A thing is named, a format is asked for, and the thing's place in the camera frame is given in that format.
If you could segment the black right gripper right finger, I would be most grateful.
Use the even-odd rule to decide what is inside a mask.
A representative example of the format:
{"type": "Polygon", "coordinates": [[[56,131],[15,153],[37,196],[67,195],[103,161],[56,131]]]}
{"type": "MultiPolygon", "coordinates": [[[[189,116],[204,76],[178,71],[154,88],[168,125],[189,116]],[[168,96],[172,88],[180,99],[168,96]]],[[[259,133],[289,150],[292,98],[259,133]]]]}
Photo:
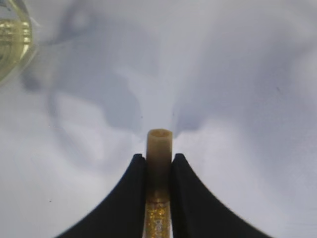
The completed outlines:
{"type": "Polygon", "coordinates": [[[171,166],[170,195],[175,238],[267,237],[222,204],[180,153],[175,155],[171,166]]]}

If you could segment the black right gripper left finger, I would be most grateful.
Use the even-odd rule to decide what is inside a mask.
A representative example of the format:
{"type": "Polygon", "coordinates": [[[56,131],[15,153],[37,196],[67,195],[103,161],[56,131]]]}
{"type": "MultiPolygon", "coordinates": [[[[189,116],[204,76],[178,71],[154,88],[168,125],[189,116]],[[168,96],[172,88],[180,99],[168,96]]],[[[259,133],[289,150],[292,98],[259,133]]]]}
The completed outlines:
{"type": "Polygon", "coordinates": [[[111,193],[59,237],[141,238],[145,217],[145,170],[145,159],[135,154],[111,193]]]}

